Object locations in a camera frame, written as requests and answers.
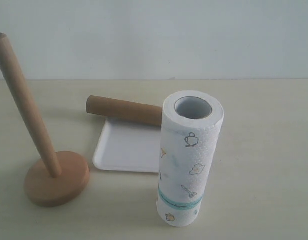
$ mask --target cardboard core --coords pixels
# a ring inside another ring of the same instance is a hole
[[[176,101],[175,111],[187,119],[203,119],[212,113],[212,107],[201,98],[186,96]]]

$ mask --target beige table surface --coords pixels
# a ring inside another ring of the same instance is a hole
[[[86,157],[90,182],[60,207],[26,199],[23,179],[39,155],[0,81],[0,240],[308,240],[308,80],[28,84],[55,150]],[[206,92],[225,111],[199,216],[184,228],[157,215],[157,175],[93,167],[104,118],[85,113],[89,95],[161,106],[178,90]]]

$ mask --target white plastic tray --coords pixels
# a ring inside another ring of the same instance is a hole
[[[158,173],[160,127],[108,117],[93,156],[106,171]]]

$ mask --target wooden rod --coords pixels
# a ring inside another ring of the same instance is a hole
[[[101,96],[89,96],[86,101],[86,112],[105,117],[161,126],[162,107],[136,102],[117,100]]]
[[[16,55],[3,33],[0,33],[0,70],[48,173],[56,178],[62,172],[61,167]]]

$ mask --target paper towel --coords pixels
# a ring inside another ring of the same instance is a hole
[[[224,112],[215,98],[187,90],[163,104],[157,212],[169,225],[197,218]]]

